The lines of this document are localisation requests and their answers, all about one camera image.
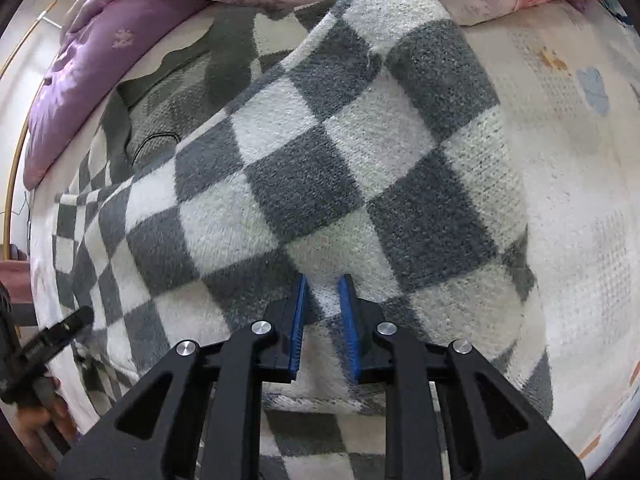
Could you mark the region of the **grey white checkered knit sweater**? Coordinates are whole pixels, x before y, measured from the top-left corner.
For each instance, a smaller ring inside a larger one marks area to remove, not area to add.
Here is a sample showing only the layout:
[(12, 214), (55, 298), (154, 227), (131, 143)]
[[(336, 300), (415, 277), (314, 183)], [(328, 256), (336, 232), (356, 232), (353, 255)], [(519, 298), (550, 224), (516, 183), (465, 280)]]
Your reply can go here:
[(58, 301), (124, 384), (309, 287), (303, 367), (265, 388), (266, 479), (378, 479), (384, 394), (350, 372), (337, 283), (433, 344), (469, 338), (553, 394), (498, 94), (438, 0), (222, 6), (120, 84), (56, 201)]

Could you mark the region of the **wooden pole rack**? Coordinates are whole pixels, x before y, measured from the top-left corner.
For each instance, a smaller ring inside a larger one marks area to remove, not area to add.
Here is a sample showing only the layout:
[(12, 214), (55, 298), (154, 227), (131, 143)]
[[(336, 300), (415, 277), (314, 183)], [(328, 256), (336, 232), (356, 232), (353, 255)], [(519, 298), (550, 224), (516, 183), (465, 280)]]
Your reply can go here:
[[(20, 41), (14, 46), (9, 56), (6, 58), (6, 62), (1, 66), (1, 76), (6, 74), (6, 71), (9, 69), (11, 63), (14, 61), (14, 58), (17, 56), (17, 53), (20, 52), (21, 48), (24, 46), (25, 42), (29, 40), (29, 37), (32, 36), (37, 27), (46, 21), (47, 14), (56, 6), (58, 0), (53, 0), (44, 10), (42, 10), (35, 21), (29, 26), (29, 28), (24, 32), (24, 35), (21, 36)], [(20, 160), (22, 158), (23, 148), (26, 142), (27, 136), (27, 120), (24, 120), (20, 135), (17, 138), (16, 145), (14, 148), (11, 166), (9, 170), (8, 180), (6, 181), (6, 199), (4, 200), (4, 206), (2, 210), (2, 259), (10, 260), (11, 259), (11, 224), (12, 224), (12, 207), (13, 207), (13, 196), (15, 191), (15, 183), (17, 179), (17, 169), (20, 164)]]

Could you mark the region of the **white floral bed sheet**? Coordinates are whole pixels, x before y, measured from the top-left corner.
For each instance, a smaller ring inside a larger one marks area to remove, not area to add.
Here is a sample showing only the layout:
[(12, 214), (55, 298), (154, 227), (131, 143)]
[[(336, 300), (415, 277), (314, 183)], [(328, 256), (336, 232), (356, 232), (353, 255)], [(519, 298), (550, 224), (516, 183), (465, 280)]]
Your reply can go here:
[[(221, 7), (170, 32), (122, 84), (195, 44)], [(592, 474), (639, 409), (639, 79), (638, 64), (622, 60), (634, 34), (591, 1), (581, 9), (547, 3), (460, 29), (498, 94), (524, 194), (527, 262), (553, 394), (550, 416), (541, 416)], [(112, 94), (36, 188), (30, 255), (41, 323), (74, 310), (56, 292), (56, 201), (88, 154)], [(82, 430), (140, 378), (121, 382), (91, 356), (91, 337), (53, 367)]]

